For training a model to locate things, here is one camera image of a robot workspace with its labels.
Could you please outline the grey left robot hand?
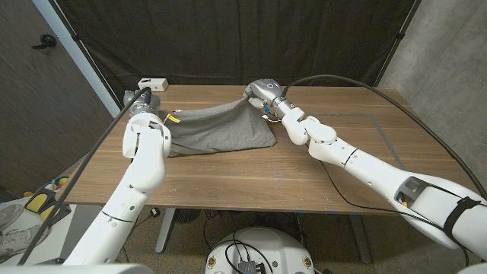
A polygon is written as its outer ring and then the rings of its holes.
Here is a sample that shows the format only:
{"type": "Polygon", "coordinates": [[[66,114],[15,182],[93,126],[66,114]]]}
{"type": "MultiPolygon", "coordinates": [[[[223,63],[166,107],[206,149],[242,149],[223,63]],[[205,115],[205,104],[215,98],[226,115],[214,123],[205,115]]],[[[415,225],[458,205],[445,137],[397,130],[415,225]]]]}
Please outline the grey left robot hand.
{"type": "Polygon", "coordinates": [[[128,109],[130,118],[140,113],[158,114],[161,104],[160,98],[152,94],[149,87],[141,90],[125,91],[123,96],[124,106],[128,106],[131,101],[132,104],[128,109]]]}

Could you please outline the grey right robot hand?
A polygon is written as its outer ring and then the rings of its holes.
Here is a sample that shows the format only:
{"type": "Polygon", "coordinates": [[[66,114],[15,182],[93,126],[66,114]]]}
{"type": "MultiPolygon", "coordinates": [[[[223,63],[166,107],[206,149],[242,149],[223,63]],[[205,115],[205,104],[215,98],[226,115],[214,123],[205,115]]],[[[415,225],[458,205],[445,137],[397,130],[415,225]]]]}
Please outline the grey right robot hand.
{"type": "Polygon", "coordinates": [[[279,119],[294,108],[285,98],[281,86],[271,78],[252,81],[245,88],[243,98],[256,109],[279,119]]]}

